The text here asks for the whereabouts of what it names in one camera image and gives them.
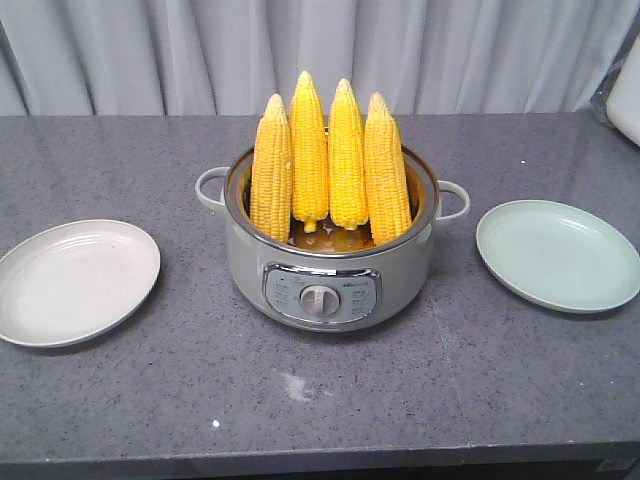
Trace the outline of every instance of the plate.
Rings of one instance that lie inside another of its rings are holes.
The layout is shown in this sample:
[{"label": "plate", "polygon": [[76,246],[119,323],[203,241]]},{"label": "plate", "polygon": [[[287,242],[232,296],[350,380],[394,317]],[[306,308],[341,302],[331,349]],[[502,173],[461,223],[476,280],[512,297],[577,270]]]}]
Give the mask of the plate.
[{"label": "plate", "polygon": [[28,347],[94,338],[143,302],[159,271],[155,241],[128,223],[46,230],[0,259],[0,338]]},{"label": "plate", "polygon": [[569,205],[518,200],[488,211],[476,242],[493,275],[538,305],[609,310],[640,291],[640,257],[615,228]]}]

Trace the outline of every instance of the pot rim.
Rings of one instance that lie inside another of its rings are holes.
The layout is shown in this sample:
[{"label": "pot rim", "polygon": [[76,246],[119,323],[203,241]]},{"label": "pot rim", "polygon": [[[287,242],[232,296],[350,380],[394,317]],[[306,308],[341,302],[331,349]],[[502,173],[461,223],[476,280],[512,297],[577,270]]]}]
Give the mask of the pot rim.
[{"label": "pot rim", "polygon": [[427,162],[422,160],[422,158],[420,158],[416,153],[403,145],[402,153],[405,157],[405,168],[409,167],[415,173],[418,179],[422,180],[421,185],[423,190],[427,190],[427,182],[431,187],[431,195],[429,195],[428,192],[423,193],[423,195],[431,201],[428,203],[428,205],[426,205],[426,207],[424,205],[424,201],[419,202],[418,210],[413,218],[411,226],[405,233],[400,235],[398,238],[395,238],[391,242],[385,243],[383,245],[366,248],[363,250],[357,250],[354,252],[315,252],[298,248],[288,243],[279,242],[269,237],[268,235],[265,235],[253,225],[243,206],[242,196],[234,193],[236,187],[242,181],[242,178],[248,175],[250,172],[253,152],[254,147],[249,148],[240,156],[240,158],[238,158],[238,160],[236,160],[236,162],[234,162],[234,164],[229,169],[223,187],[224,202],[226,204],[227,211],[237,225],[239,225],[250,236],[259,240],[261,243],[264,243],[278,250],[282,250],[295,255],[302,255],[304,257],[327,258],[332,260],[368,257],[370,255],[386,252],[388,250],[404,245],[407,242],[410,242],[414,237],[422,232],[436,216],[437,206],[440,203],[440,191],[438,188],[436,175],[429,164],[427,164]]}]

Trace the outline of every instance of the pot handle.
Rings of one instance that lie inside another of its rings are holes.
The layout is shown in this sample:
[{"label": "pot handle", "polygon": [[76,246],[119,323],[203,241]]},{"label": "pot handle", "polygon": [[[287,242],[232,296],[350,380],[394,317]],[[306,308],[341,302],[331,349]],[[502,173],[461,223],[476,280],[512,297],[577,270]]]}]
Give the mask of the pot handle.
[{"label": "pot handle", "polygon": [[446,180],[438,180],[438,188],[441,192],[453,193],[456,197],[462,200],[464,204],[462,206],[462,209],[456,213],[445,215],[444,217],[438,216],[435,218],[435,225],[437,228],[446,228],[449,225],[458,223],[460,220],[467,216],[467,214],[469,213],[469,208],[471,207],[471,199],[469,198],[469,194],[467,193],[467,191],[457,183],[447,182]]},{"label": "pot handle", "polygon": [[220,201],[212,200],[202,193],[202,187],[214,178],[225,177],[228,172],[229,167],[215,167],[204,172],[198,177],[198,180],[196,180],[196,196],[198,197],[198,200],[200,200],[200,203],[205,207],[211,209],[214,214],[222,214],[226,209],[226,205],[224,203],[224,192],[220,192]]}]

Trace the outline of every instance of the white curtain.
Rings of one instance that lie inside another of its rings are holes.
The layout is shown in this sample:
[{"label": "white curtain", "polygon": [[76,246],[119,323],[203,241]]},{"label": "white curtain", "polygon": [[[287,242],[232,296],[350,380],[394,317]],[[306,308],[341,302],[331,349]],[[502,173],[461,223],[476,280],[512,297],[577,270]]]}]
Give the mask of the white curtain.
[{"label": "white curtain", "polygon": [[576,111],[640,0],[0,0],[0,115],[260,114],[302,70],[325,110]]}]

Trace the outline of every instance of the gray countertop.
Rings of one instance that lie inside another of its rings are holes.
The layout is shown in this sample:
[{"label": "gray countertop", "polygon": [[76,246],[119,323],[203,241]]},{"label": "gray countertop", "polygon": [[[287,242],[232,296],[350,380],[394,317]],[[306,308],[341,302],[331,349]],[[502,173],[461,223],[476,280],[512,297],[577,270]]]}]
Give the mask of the gray countertop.
[{"label": "gray countertop", "polygon": [[242,297],[223,221],[194,195],[257,120],[0,118],[0,253],[112,218],[162,255],[150,297],[107,334],[52,350],[0,343],[0,478],[640,455],[640,300],[588,316],[537,307],[491,276],[474,237],[491,207],[536,198],[585,209],[638,248],[637,146],[588,112],[399,117],[404,143],[469,191],[471,212],[441,232],[404,311],[322,334]]}]

